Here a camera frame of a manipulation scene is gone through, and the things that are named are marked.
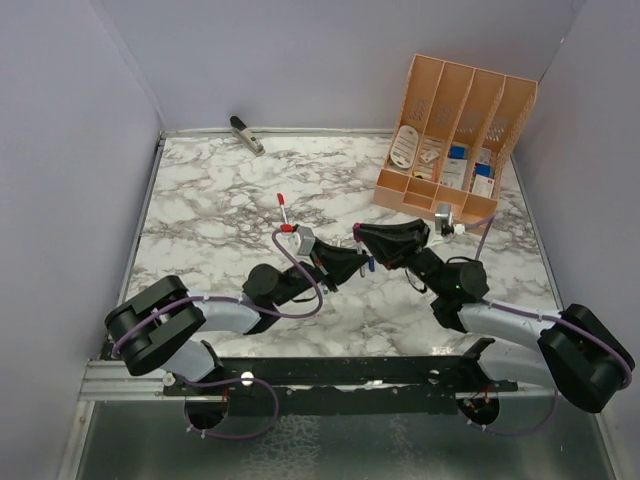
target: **blue box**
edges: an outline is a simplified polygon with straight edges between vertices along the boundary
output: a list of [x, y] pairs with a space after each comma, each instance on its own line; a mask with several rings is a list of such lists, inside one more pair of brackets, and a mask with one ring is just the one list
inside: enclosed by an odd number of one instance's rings
[[449, 150], [449, 157], [462, 160], [465, 153], [466, 149], [464, 147], [451, 147]]
[[491, 178], [491, 167], [489, 165], [476, 163], [476, 175], [482, 175], [483, 177]]

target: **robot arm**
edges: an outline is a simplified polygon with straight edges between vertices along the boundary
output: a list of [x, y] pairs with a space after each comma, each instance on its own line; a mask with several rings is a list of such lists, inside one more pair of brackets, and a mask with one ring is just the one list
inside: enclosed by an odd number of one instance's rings
[[[529, 311], [530, 320], [516, 306], [487, 304], [483, 297], [489, 287], [482, 262], [464, 257], [443, 261], [426, 247], [429, 233], [422, 220], [354, 225], [354, 238], [378, 263], [390, 270], [410, 270], [437, 295], [431, 307], [443, 327], [489, 334], [528, 349], [528, 353], [514, 348], [506, 355], [483, 354], [478, 364], [488, 378], [555, 384], [569, 401], [589, 412], [599, 412], [628, 384], [633, 359], [588, 309], [571, 305], [561, 312], [564, 324], [560, 324], [557, 312], [552, 316]], [[112, 311], [105, 323], [129, 372], [142, 375], [160, 368], [192, 382], [208, 377], [220, 361], [210, 345], [189, 339], [193, 333], [230, 330], [253, 335], [281, 317], [304, 318], [277, 308], [310, 288], [320, 293], [318, 283], [337, 291], [369, 260], [364, 252], [316, 239], [306, 227], [296, 227], [291, 240], [296, 253], [308, 255], [312, 263], [300, 262], [284, 272], [258, 265], [239, 298], [193, 296], [194, 292], [189, 296], [180, 279], [170, 276]], [[318, 295], [315, 311], [321, 305]], [[600, 344], [586, 340], [576, 329]]]

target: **marble table surface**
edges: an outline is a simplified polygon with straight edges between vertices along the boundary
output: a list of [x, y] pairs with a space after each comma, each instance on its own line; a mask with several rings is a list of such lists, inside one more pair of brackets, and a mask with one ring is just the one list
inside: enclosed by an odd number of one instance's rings
[[[309, 225], [328, 243], [346, 238], [355, 222], [394, 224], [412, 217], [371, 203], [390, 144], [385, 136], [265, 136], [262, 157], [235, 138], [167, 139], [131, 271], [128, 298], [165, 275], [188, 288], [241, 292], [251, 268], [288, 268], [270, 236], [281, 223], [276, 194], [291, 223]], [[442, 258], [473, 256], [479, 237], [465, 235], [434, 247]], [[555, 308], [549, 278], [513, 167], [505, 168], [500, 203], [482, 260], [487, 297]], [[221, 356], [380, 356], [462, 353], [477, 338], [446, 330], [404, 271], [378, 265], [329, 294], [306, 320], [280, 319], [267, 332], [197, 334]], [[287, 304], [302, 313], [312, 303]]]

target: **white wall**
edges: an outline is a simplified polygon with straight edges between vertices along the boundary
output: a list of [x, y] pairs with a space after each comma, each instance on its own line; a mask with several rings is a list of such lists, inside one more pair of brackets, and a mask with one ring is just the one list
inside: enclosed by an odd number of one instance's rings
[[54, 478], [157, 115], [87, 1], [0, 2], [0, 477]]
[[[565, 305], [640, 360], [640, 3], [590, 0], [544, 77], [516, 150]], [[640, 381], [611, 402], [640, 472]]]
[[94, 4], [169, 129], [228, 127], [232, 114], [261, 126], [391, 128], [414, 53], [537, 80], [583, 1]]

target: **red marker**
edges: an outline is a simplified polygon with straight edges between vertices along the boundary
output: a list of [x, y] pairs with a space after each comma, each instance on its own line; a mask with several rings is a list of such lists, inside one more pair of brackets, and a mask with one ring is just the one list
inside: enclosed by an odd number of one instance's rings
[[284, 210], [284, 197], [281, 193], [278, 193], [278, 203], [280, 204], [280, 211], [282, 212], [282, 219], [284, 220], [285, 225], [289, 224], [289, 220], [287, 220], [287, 212]]

